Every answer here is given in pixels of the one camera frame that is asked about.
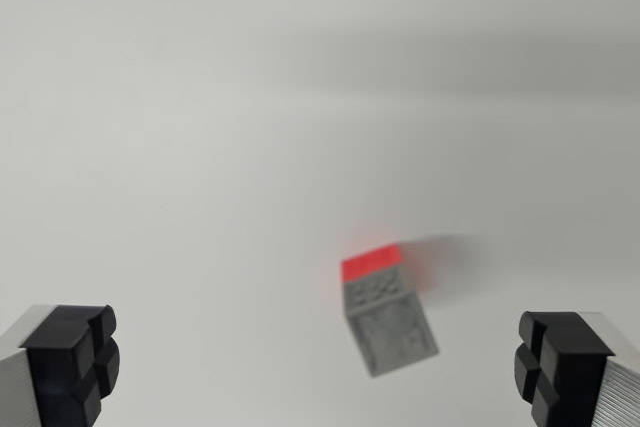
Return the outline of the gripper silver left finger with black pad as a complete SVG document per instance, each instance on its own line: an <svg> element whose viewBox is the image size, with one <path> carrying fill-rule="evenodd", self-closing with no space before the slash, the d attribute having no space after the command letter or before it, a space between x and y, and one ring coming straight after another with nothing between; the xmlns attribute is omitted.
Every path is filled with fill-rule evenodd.
<svg viewBox="0 0 640 427"><path fill-rule="evenodd" d="M33 305L1 335L1 425L89 427L120 370L109 305Z"/></svg>

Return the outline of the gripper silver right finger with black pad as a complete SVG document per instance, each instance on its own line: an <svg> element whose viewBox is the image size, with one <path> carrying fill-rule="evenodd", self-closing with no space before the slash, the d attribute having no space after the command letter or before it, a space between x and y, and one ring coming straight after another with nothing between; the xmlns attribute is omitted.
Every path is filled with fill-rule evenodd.
<svg viewBox="0 0 640 427"><path fill-rule="evenodd" d="M639 349L602 313L524 312L514 357L541 427L637 426Z"/></svg>

